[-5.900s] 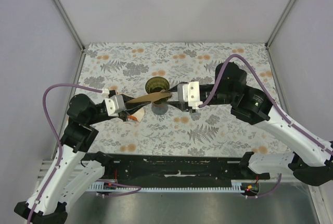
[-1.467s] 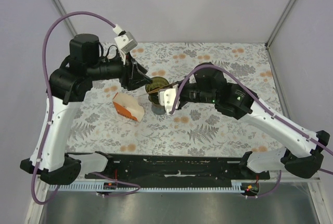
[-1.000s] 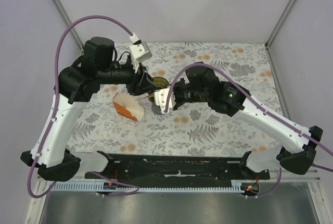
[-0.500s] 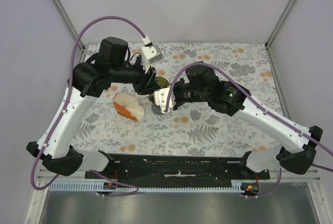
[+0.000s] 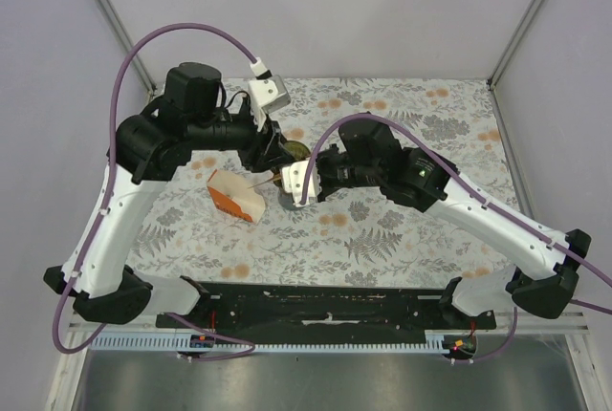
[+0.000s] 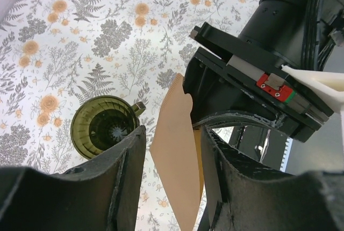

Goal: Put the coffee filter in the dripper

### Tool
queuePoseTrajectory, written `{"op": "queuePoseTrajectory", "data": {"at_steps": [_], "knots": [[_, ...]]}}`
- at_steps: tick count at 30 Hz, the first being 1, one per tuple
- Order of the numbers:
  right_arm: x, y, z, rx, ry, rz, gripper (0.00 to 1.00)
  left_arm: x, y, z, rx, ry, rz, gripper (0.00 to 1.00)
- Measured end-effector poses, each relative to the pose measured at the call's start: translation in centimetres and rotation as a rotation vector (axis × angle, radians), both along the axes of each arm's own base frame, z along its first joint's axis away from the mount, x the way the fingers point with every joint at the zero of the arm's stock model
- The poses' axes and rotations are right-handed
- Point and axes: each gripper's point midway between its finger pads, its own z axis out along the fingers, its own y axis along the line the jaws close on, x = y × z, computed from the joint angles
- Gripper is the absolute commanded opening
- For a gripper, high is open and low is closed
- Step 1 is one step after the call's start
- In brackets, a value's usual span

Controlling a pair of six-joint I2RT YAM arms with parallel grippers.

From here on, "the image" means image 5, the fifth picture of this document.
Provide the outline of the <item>dark glass dripper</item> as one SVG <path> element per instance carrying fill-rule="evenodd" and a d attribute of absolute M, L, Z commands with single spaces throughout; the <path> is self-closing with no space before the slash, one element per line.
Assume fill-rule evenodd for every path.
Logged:
<path fill-rule="evenodd" d="M 274 173 L 273 184 L 281 188 L 281 169 L 285 166 L 290 165 L 293 162 L 305 161 L 311 156 L 311 150 L 307 145 L 300 141 L 288 140 L 282 144 L 285 155 L 282 157 L 280 164 L 272 169 Z"/>

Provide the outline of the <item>orange coffee filter box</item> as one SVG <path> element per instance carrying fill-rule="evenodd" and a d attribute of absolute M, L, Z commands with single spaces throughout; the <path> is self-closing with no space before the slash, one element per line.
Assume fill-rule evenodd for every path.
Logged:
<path fill-rule="evenodd" d="M 246 178 L 215 169 L 208 178 L 207 188 L 218 210 L 252 224 L 261 220 L 266 209 L 265 200 Z"/>

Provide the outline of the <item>brown paper coffee filter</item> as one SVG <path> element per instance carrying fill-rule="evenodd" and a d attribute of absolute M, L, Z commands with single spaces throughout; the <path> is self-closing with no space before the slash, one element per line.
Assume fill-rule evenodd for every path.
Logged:
<path fill-rule="evenodd" d="M 265 184 L 273 184 L 276 187 L 282 186 L 282 175 L 280 173 L 274 174 L 272 177 L 270 177 L 267 180 L 253 184 L 252 186 L 250 186 L 250 189 L 255 189 L 256 187 L 262 186 Z"/>

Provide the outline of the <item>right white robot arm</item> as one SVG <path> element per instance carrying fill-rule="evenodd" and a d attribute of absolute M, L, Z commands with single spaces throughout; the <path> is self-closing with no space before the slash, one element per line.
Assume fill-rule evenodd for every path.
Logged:
<path fill-rule="evenodd" d="M 322 202 L 342 188 L 375 186 L 394 204 L 449 222 L 509 260 L 506 268 L 483 277 L 449 281 L 437 307 L 445 326 L 460 328 L 472 317 L 509 308 L 556 319 L 572 304 L 588 234 L 555 230 L 501 205 L 389 119 L 356 114 L 331 129 L 344 148 L 325 149 L 317 142 L 298 178 L 303 186 L 294 196 L 296 205 Z"/>

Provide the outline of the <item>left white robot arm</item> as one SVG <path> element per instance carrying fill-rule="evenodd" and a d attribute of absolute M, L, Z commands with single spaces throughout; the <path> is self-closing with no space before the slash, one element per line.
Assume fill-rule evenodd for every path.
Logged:
<path fill-rule="evenodd" d="M 166 76 L 163 93 L 124 120 L 109 151 L 107 185 L 99 194 L 76 255 L 47 269 L 45 283 L 73 301 L 88 322 L 124 325 L 141 315 L 176 313 L 189 327 L 209 320 L 206 291 L 188 277 L 146 275 L 126 264 L 142 221 L 195 151 L 234 151 L 252 173 L 277 171 L 295 161 L 279 124 L 269 114 L 290 102 L 280 76 L 261 73 L 248 84 L 232 114 L 221 73 L 184 62 Z"/>

